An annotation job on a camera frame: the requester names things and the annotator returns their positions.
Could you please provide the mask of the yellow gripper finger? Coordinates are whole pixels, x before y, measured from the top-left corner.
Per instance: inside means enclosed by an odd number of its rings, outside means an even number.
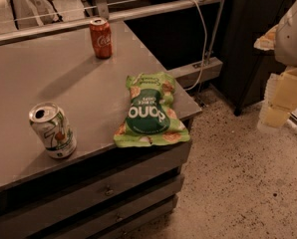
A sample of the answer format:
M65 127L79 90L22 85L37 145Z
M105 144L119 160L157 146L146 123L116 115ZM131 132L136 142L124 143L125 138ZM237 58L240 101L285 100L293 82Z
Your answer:
M278 81L279 76L276 74L271 74L267 81L264 100L259 113L259 121L257 123L257 128L261 132L276 132L289 118L287 112L272 106L272 99L275 95Z
M297 68L287 69L279 76L272 107L284 112L297 109Z

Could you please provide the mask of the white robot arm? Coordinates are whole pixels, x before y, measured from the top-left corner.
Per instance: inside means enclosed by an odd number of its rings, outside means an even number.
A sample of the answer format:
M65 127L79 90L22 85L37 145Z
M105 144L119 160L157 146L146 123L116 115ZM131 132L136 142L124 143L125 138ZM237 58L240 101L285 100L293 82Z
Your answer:
M274 132L297 109L297 0L277 25L255 41L254 47L272 50L275 60L286 66L280 75L270 75L259 113L257 127Z

